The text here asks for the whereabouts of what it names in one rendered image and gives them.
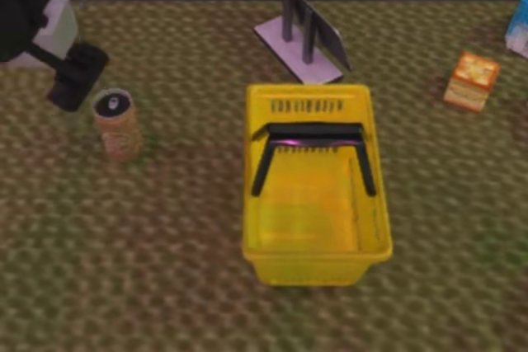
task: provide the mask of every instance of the cardboard box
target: cardboard box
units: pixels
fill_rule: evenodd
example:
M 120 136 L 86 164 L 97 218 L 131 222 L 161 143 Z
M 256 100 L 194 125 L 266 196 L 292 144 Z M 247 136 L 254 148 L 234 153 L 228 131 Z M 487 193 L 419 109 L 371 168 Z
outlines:
M 444 101 L 481 112 L 500 69 L 501 65 L 490 59 L 463 52 L 451 75 Z

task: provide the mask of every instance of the tin can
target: tin can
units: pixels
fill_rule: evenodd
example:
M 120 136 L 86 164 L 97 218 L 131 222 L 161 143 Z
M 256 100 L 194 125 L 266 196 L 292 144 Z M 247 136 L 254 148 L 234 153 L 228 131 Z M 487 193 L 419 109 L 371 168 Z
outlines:
M 120 88 L 104 90 L 95 97 L 93 112 L 108 158 L 114 162 L 135 159 L 143 140 L 130 94 Z

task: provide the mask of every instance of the yellow container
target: yellow container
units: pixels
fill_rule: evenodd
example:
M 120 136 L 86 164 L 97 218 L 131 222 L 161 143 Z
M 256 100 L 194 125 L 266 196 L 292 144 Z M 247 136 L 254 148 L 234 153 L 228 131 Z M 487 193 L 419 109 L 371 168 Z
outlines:
M 308 136 L 307 128 L 297 131 L 300 124 L 359 128 L 357 141 L 364 143 L 375 191 L 368 188 L 357 141 L 322 144 L 323 132 Z M 284 131 L 291 128 L 301 140 L 276 139 L 287 137 Z M 259 178 L 272 144 L 267 174 Z M 371 264 L 390 258 L 389 216 L 367 87 L 250 86 L 244 145 L 243 254 L 263 283 L 344 286 L 354 284 Z

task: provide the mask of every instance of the blue object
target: blue object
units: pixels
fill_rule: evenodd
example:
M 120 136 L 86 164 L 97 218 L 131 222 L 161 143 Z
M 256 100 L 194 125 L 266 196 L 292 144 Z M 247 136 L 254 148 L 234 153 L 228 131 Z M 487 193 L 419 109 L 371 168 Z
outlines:
M 528 26 L 528 0 L 521 0 L 517 5 L 517 9 L 513 14 L 506 35 L 510 35 L 515 27 L 519 25 Z

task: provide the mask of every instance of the purple base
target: purple base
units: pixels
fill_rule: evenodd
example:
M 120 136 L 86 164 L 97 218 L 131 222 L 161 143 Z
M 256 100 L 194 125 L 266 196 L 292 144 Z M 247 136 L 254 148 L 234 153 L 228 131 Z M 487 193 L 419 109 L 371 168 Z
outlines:
M 293 26 L 290 42 L 282 39 L 282 16 L 255 27 L 255 33 L 266 43 L 286 67 L 304 84 L 335 82 L 343 75 L 324 54 L 313 49 L 313 62 L 303 62 L 303 33 Z

